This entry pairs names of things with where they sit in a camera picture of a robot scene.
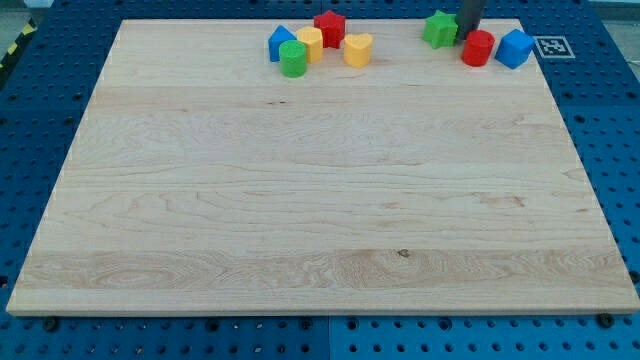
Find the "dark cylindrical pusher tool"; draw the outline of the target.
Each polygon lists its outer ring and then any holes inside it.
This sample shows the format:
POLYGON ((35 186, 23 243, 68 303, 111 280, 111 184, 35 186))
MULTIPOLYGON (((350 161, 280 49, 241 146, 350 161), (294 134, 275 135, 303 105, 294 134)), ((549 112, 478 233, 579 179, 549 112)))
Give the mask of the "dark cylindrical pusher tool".
POLYGON ((456 40, 464 41, 471 31, 478 28, 488 0, 462 0, 455 22, 458 25, 456 40))

